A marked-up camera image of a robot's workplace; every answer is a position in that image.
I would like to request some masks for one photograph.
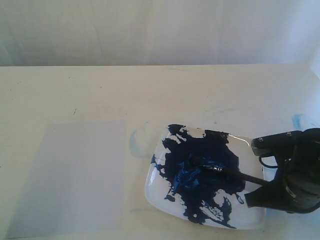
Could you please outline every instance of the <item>white tray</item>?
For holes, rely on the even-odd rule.
[[[208,177],[208,171],[204,173],[188,160],[196,155],[211,161],[222,160],[235,169],[238,163],[240,172],[264,178],[263,167],[251,150],[251,139],[229,134],[226,144],[217,134],[221,133],[169,125],[151,160],[145,197],[159,210],[194,223],[231,229],[258,228],[266,210],[248,208],[244,194],[259,185],[229,178],[220,180],[222,175],[219,179]]]

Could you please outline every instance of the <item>light blue stain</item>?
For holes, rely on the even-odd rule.
[[[141,148],[139,147],[136,139],[136,134],[137,134],[137,130],[134,130],[130,135],[130,139],[129,139],[130,152],[134,157],[144,158],[146,157],[146,153],[143,150],[141,150]]]
[[[295,130],[304,131],[312,128],[320,128],[320,124],[311,117],[304,114],[295,114],[292,116],[292,124]]]

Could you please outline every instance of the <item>white wall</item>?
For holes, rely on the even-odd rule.
[[[319,0],[0,0],[0,66],[313,63]]]

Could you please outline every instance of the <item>white table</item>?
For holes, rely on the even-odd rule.
[[[253,138],[293,130],[295,114],[320,123],[319,106],[320,81],[304,64],[0,67],[0,238],[46,130],[126,119],[123,225],[41,239],[318,239],[320,210],[268,210],[257,230],[214,228],[158,211],[144,184],[167,124]]]

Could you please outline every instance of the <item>sheet of paper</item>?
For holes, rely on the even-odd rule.
[[[124,120],[60,124],[44,136],[7,238],[121,227]]]

